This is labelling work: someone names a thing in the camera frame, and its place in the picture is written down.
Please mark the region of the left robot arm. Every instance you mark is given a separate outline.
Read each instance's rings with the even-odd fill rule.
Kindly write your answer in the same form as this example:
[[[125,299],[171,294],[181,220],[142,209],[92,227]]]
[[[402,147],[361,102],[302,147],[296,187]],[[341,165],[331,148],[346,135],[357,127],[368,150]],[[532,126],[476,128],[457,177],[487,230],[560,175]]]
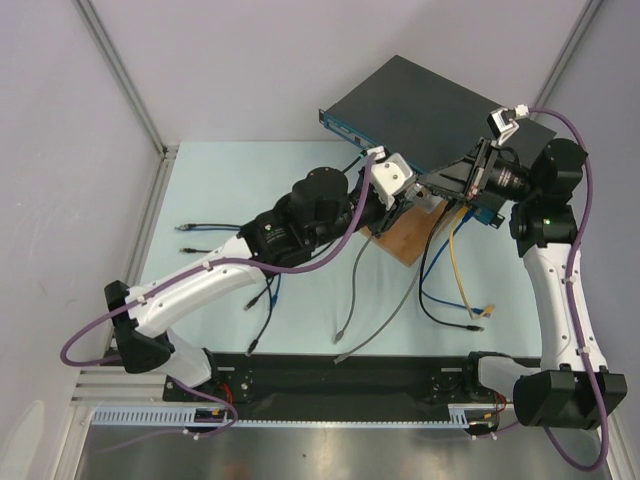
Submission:
[[[341,171],[316,168],[272,209],[173,276],[136,287],[111,282],[104,293],[125,371],[162,372],[195,398],[211,399],[220,388],[211,355],[180,338],[172,325],[223,295],[273,277],[271,266],[290,272],[309,262],[316,248],[384,225],[414,179],[392,160],[363,169],[355,188]]]

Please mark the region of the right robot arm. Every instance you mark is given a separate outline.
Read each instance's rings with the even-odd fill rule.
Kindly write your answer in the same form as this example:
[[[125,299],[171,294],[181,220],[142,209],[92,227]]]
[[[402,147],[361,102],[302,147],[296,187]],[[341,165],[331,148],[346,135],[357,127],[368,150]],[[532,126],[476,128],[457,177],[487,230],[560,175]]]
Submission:
[[[625,377],[610,372],[594,338],[582,290],[579,228],[569,202],[586,159],[575,142],[553,139],[524,166],[482,139],[461,159],[420,178],[429,191],[465,206],[483,194],[513,204],[509,227],[534,291],[540,367],[473,352],[460,388],[474,402],[502,394],[524,426],[596,429],[627,394]]]

